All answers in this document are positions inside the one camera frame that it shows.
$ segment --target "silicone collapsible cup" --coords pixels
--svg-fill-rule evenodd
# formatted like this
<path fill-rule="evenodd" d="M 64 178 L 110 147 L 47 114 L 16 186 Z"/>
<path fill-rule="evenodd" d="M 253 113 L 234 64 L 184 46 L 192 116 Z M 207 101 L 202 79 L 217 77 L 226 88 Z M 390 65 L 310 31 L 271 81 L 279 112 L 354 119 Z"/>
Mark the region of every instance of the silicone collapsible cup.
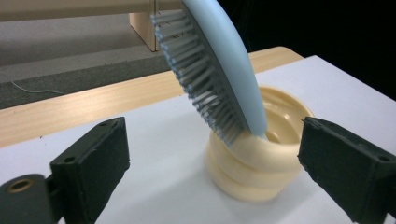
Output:
<path fill-rule="evenodd" d="M 268 140 L 246 132 L 227 147 L 211 132 L 206 145 L 206 167 L 213 181 L 247 202 L 275 198 L 300 173 L 297 155 L 303 120 L 314 117 L 303 102 L 282 90 L 260 86 L 260 92 Z"/>

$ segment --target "white table surface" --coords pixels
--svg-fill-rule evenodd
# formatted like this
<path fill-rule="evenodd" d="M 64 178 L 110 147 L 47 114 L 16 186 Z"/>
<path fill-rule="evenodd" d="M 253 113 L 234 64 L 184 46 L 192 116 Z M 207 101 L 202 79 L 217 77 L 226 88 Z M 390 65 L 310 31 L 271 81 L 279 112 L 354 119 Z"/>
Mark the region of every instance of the white table surface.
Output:
<path fill-rule="evenodd" d="M 396 154 L 396 102 L 319 57 L 257 79 L 296 96 L 315 117 Z M 351 223 L 304 170 L 267 203 L 240 202 L 218 189 L 205 169 L 209 128 L 186 95 L 111 118 L 120 116 L 131 167 L 96 223 Z M 50 162 L 100 121 L 1 148 L 0 184 L 20 175 L 48 176 Z M 385 223 L 394 222 L 387 216 Z"/>

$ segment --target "floor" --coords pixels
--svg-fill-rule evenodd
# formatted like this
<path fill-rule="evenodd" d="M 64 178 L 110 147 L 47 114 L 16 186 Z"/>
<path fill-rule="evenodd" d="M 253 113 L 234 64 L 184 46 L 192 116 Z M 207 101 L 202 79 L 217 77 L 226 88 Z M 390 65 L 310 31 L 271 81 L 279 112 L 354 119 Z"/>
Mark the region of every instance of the floor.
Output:
<path fill-rule="evenodd" d="M 145 45 L 128 14 L 0 22 L 0 83 L 160 54 Z"/>
<path fill-rule="evenodd" d="M 128 14 L 0 22 L 0 109 L 167 70 Z"/>

